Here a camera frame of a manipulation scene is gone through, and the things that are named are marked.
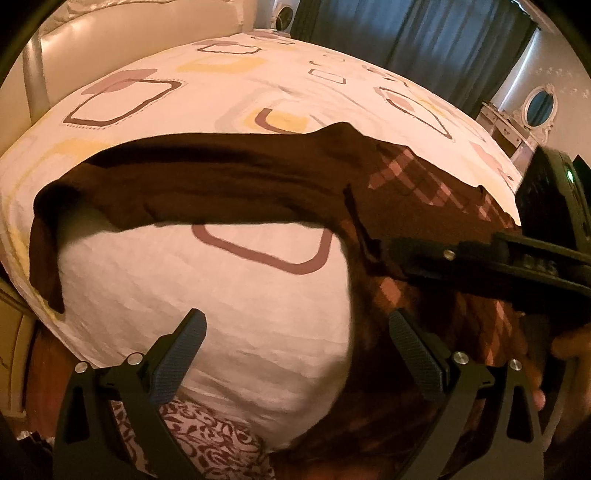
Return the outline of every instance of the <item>white ornate frame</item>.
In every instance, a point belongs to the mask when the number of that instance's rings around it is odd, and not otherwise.
[[[548,118],[546,119],[546,121],[543,124],[538,125],[537,127],[532,127],[531,125],[529,125],[527,123],[527,109],[530,107],[530,104],[531,104],[532,100],[534,99],[534,97],[538,93],[544,92],[544,91],[546,91],[547,93],[549,93],[553,97],[554,103],[552,105],[552,111],[550,112],[550,115],[548,116]],[[528,130],[530,130],[531,135],[535,138],[535,140],[540,145],[544,146],[544,145],[546,145],[546,143],[548,143],[548,134],[550,133],[550,130],[554,126],[554,118],[556,117],[557,111],[558,111],[558,99],[556,97],[556,89],[554,88],[554,85],[552,85],[551,83],[548,83],[546,85],[540,85],[539,87],[534,88],[530,92],[530,94],[525,98],[525,102],[523,102],[523,105],[521,106],[521,108],[519,110],[516,110],[513,112],[513,117],[517,121],[519,121],[521,123],[521,125],[523,125]]]

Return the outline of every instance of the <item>dresser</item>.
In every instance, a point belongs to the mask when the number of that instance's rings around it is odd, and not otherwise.
[[[25,376],[35,321],[18,292],[0,279],[0,410],[6,417],[25,417]]]
[[[482,104],[476,122],[483,126],[502,148],[517,170],[525,173],[538,147],[538,142],[531,135],[531,131],[505,112],[498,111],[491,103]]]

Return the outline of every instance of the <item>vanity table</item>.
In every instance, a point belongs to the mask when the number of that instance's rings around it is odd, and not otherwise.
[[[518,110],[511,115],[492,103],[483,103],[476,122],[524,173],[535,149],[548,143],[558,104],[554,86],[549,83],[534,88]]]
[[[502,148],[516,168],[525,172],[534,155],[538,142],[531,131],[520,125],[505,112],[498,111],[491,103],[483,103],[476,122],[484,127],[488,134]]]

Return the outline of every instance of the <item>oval mirror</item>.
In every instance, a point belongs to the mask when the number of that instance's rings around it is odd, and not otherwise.
[[[279,32],[283,32],[287,30],[287,27],[290,26],[291,21],[294,18],[294,10],[292,7],[283,7],[277,15],[277,20],[275,21],[275,29]]]
[[[538,127],[543,124],[554,108],[554,96],[546,90],[538,92],[527,108],[527,123],[530,127]]]

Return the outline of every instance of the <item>bed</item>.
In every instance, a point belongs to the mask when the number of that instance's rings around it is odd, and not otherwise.
[[[60,230],[66,311],[58,314],[28,281],[35,195],[130,140],[304,134],[343,121],[483,185],[517,222],[521,175],[449,103],[362,60],[255,30],[256,7],[70,0],[48,19],[0,89],[0,106],[13,112],[1,120],[0,255],[44,325],[96,367],[146,351],[189,309],[203,310],[207,339],[182,395],[279,450],[326,415],[347,377],[351,312],[339,239],[296,223],[119,232],[80,205]]]

